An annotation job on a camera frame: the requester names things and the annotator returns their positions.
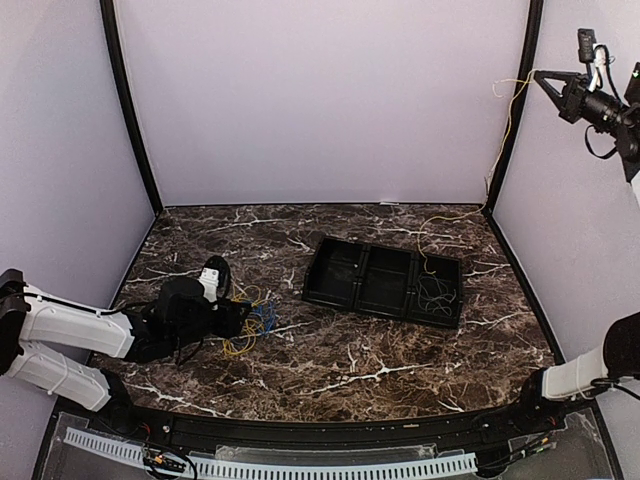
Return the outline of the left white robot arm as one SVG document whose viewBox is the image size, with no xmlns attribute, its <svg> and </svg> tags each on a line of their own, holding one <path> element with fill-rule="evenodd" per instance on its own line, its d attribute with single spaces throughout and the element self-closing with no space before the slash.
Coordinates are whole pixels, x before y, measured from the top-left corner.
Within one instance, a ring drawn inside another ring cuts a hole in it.
<svg viewBox="0 0 640 480">
<path fill-rule="evenodd" d="M 153 301 L 101 310 L 48 295 L 28 284 L 22 271 L 7 269 L 1 274 L 1 372 L 89 411 L 102 410 L 103 421 L 117 434 L 134 435 L 141 415 L 126 402 L 115 376 L 53 347 L 144 364 L 208 336 L 231 339 L 241 332 L 251 306 L 218 293 L 218 283 L 218 271 L 205 268 L 197 279 L 166 281 Z"/>
</svg>

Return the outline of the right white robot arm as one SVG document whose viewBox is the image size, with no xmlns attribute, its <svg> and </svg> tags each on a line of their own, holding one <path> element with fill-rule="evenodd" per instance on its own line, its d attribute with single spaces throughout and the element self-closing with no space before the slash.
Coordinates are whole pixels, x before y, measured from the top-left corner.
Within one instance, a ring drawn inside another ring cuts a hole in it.
<svg viewBox="0 0 640 480">
<path fill-rule="evenodd" d="M 559 116 L 573 124 L 585 120 L 598 133 L 614 139 L 613 150 L 623 161 L 625 176 L 639 172 L 639 75 L 628 83 L 625 99 L 604 92 L 595 77 L 577 72 L 539 70 L 534 80 L 556 106 Z M 519 397 L 509 406 L 510 424 L 521 434 L 564 416 L 571 401 L 589 400 L 619 385 L 622 378 L 639 377 L 639 316 L 617 320 L 596 348 L 565 364 L 542 368 L 529 376 Z"/>
</svg>

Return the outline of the black bin near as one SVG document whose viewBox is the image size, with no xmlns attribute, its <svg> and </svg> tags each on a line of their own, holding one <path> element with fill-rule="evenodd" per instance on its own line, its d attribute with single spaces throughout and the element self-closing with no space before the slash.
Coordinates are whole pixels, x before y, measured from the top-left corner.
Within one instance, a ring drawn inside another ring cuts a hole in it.
<svg viewBox="0 0 640 480">
<path fill-rule="evenodd" d="M 351 311 L 364 259 L 363 243 L 324 236 L 305 273 L 302 300 Z"/>
</svg>

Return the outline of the black bin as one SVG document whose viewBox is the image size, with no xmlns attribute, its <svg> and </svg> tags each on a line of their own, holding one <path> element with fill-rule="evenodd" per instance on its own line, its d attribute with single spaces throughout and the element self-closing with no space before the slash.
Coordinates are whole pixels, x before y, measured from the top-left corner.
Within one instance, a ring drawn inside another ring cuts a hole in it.
<svg viewBox="0 0 640 480">
<path fill-rule="evenodd" d="M 406 315 L 415 265 L 411 250 L 371 245 L 354 307 L 358 313 L 396 320 Z"/>
<path fill-rule="evenodd" d="M 364 259 L 363 243 L 324 236 L 305 273 L 302 300 L 351 311 Z"/>
<path fill-rule="evenodd" d="M 406 320 L 435 328 L 459 328 L 463 307 L 462 263 L 448 256 L 416 254 Z"/>
</svg>

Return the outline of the black bin middle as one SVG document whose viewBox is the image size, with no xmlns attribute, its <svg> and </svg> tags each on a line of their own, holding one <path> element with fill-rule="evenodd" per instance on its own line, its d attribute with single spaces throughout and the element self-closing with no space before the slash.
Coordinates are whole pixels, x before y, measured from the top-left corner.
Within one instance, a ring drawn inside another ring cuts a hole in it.
<svg viewBox="0 0 640 480">
<path fill-rule="evenodd" d="M 358 313 L 396 320 L 406 315 L 415 265 L 411 250 L 371 245 L 354 307 Z"/>
</svg>

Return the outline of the black bin far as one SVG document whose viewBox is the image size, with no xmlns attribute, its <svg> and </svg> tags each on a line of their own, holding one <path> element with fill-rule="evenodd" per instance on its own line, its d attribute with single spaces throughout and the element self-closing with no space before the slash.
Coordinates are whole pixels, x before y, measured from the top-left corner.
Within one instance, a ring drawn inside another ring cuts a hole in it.
<svg viewBox="0 0 640 480">
<path fill-rule="evenodd" d="M 463 307 L 462 263 L 448 256 L 416 254 L 406 320 L 435 328 L 459 328 Z"/>
</svg>

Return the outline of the right black corner post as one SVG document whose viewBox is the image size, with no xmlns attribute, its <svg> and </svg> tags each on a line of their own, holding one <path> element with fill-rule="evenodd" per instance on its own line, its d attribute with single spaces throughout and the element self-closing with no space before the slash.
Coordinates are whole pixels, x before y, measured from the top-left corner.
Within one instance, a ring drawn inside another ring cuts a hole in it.
<svg viewBox="0 0 640 480">
<path fill-rule="evenodd" d="M 515 147 L 527 92 L 529 85 L 533 81 L 534 63 L 542 25 L 543 9 L 543 0 L 531 0 L 529 2 L 519 69 L 513 81 L 514 90 L 508 106 L 504 136 L 500 143 L 498 158 L 492 169 L 489 190 L 482 210 L 485 217 L 492 216 L 495 211 Z"/>
</svg>

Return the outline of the black corner post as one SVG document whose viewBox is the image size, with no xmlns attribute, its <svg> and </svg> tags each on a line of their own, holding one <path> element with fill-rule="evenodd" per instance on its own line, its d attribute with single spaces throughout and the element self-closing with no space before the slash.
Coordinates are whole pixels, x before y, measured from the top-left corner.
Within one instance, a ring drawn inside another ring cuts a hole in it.
<svg viewBox="0 0 640 480">
<path fill-rule="evenodd" d="M 514 90 L 508 106 L 504 136 L 500 143 L 498 158 L 492 169 L 489 190 L 482 210 L 485 217 L 492 216 L 495 211 L 515 147 L 527 92 L 529 85 L 533 81 L 534 63 L 542 25 L 543 9 L 543 0 L 531 0 L 529 2 L 519 69 L 513 81 Z"/>
<path fill-rule="evenodd" d="M 158 216 L 164 210 L 164 205 L 147 155 L 127 77 L 116 18 L 116 5 L 112 0 L 100 0 L 99 6 L 112 76 L 127 135 L 147 199 L 154 215 Z"/>
</svg>

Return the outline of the left black corner post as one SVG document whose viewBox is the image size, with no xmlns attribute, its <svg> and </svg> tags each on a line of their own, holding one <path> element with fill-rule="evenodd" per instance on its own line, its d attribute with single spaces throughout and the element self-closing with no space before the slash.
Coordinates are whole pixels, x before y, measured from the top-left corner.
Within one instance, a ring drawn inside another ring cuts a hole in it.
<svg viewBox="0 0 640 480">
<path fill-rule="evenodd" d="M 147 199 L 154 215 L 158 216 L 164 210 L 164 205 L 147 155 L 127 77 L 116 18 L 116 5 L 112 0 L 100 0 L 99 6 L 112 76 L 127 135 Z"/>
</svg>

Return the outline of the black front rail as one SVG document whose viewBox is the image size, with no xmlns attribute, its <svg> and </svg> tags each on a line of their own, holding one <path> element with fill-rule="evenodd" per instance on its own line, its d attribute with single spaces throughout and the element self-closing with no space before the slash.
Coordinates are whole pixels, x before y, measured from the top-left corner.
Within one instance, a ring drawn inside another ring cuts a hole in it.
<svg viewBox="0 0 640 480">
<path fill-rule="evenodd" d="M 234 420 L 132 407 L 112 417 L 93 414 L 89 424 L 103 432 L 184 451 L 212 452 L 223 445 L 328 451 L 420 444 L 434 444 L 440 451 L 483 451 L 504 449 L 509 440 L 520 436 L 559 431 L 569 414 L 593 405 L 592 401 L 546 404 L 526 412 L 516 404 L 409 420 L 338 423 Z"/>
</svg>

